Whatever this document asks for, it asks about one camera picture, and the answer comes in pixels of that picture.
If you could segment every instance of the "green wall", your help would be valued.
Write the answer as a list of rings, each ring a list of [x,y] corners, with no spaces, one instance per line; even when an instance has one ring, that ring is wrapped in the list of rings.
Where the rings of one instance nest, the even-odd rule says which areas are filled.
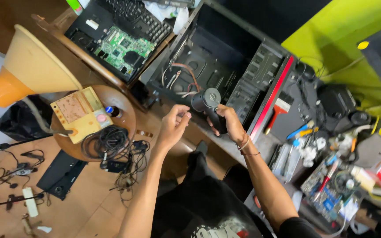
[[[381,30],[381,0],[332,0],[282,46],[312,65],[322,76],[362,57],[357,44]],[[362,108],[381,106],[381,81],[365,59],[325,82],[344,83],[362,101]],[[371,110],[381,116],[381,107]]]

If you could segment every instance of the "red stripe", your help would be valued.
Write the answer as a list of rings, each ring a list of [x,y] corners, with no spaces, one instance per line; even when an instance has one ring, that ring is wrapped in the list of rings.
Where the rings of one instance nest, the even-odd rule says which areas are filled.
[[[293,56],[290,56],[288,62],[286,63],[286,66],[283,69],[282,74],[278,78],[278,82],[277,82],[276,86],[274,86],[272,94],[268,98],[267,104],[265,105],[264,109],[262,110],[260,117],[258,117],[257,123],[255,123],[254,129],[251,132],[251,140],[253,140],[255,138],[255,134],[258,132],[258,129],[260,128],[262,121],[264,120],[265,116],[267,115],[268,110],[270,109],[270,106],[272,105],[272,103],[274,101],[274,97],[276,97],[280,86],[283,84],[284,77],[286,77],[286,74],[288,73],[290,65],[292,64],[292,62],[293,62]]]

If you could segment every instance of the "open computer case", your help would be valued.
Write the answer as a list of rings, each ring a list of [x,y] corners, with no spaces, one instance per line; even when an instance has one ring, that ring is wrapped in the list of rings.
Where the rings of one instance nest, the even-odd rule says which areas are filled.
[[[235,109],[253,141],[264,130],[284,83],[295,75],[298,61],[277,42],[211,0],[199,3],[165,51],[147,86],[167,100],[189,105],[191,97],[176,94],[196,90],[187,70],[182,70],[171,90],[161,83],[163,72],[167,84],[181,70],[166,70],[171,62],[189,66],[202,89],[216,88],[221,103]]]

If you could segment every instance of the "keyboard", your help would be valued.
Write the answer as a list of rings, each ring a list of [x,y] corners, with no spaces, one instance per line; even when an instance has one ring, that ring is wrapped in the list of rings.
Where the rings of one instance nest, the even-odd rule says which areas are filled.
[[[151,43],[161,43],[173,30],[165,21],[160,22],[145,4],[136,0],[97,0],[114,15],[114,22],[135,38],[145,38]]]

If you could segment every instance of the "black trash bag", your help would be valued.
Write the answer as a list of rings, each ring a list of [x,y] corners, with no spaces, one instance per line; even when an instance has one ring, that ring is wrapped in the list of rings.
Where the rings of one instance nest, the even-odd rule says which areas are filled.
[[[38,108],[46,127],[51,125],[53,110],[39,95],[28,98]],[[27,141],[34,138],[49,136],[40,127],[31,109],[23,101],[16,102],[0,117],[0,131],[15,141]]]

